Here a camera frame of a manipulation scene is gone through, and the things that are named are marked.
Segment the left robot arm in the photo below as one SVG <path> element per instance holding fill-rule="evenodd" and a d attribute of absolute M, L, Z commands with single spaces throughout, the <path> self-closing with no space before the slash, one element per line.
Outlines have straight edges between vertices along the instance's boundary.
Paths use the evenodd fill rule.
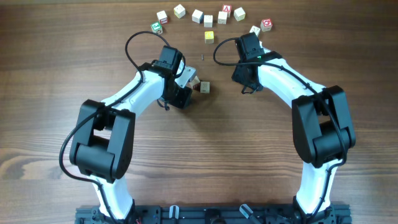
<path fill-rule="evenodd" d="M 85 215 L 76 212 L 77 223 L 134 223 L 135 203 L 129 194 L 125 173 L 132 159 L 136 118 L 154 101 L 166 110 L 187 107 L 195 69 L 186 67 L 183 54 L 164 46 L 160 57 L 144 63 L 134 79 L 103 101 L 86 100 L 80 107 L 70 142 L 70 162 L 77 166 L 80 180 L 91 182 L 99 207 Z"/>

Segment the white patterned wooden block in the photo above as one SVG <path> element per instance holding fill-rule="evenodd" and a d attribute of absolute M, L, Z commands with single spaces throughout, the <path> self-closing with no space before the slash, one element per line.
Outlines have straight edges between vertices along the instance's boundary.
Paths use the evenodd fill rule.
<path fill-rule="evenodd" d="M 200 83 L 200 92 L 201 93 L 209 93 L 210 92 L 210 83 L 209 82 L 201 82 Z"/>

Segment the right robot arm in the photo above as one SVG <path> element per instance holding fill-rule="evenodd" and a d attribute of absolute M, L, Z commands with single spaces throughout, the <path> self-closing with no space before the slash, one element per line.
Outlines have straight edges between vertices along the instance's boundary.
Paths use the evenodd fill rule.
<path fill-rule="evenodd" d="M 280 54 L 263 48 L 254 33 L 234 42 L 239 61 L 232 79 L 243 85 L 242 93 L 267 88 L 292 110 L 293 142 L 303 160 L 301 185 L 295 196 L 302 221 L 326 218 L 335 172 L 346 163 L 348 149 L 356 142 L 345 92 L 339 86 L 326 88 L 311 82 Z"/>

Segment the wooden block red letter side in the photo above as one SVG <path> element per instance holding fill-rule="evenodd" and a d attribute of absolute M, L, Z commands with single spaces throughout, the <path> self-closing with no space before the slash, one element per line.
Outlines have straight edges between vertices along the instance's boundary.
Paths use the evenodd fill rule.
<path fill-rule="evenodd" d="M 193 90 L 200 91 L 201 81 L 197 76 L 189 84 Z"/>

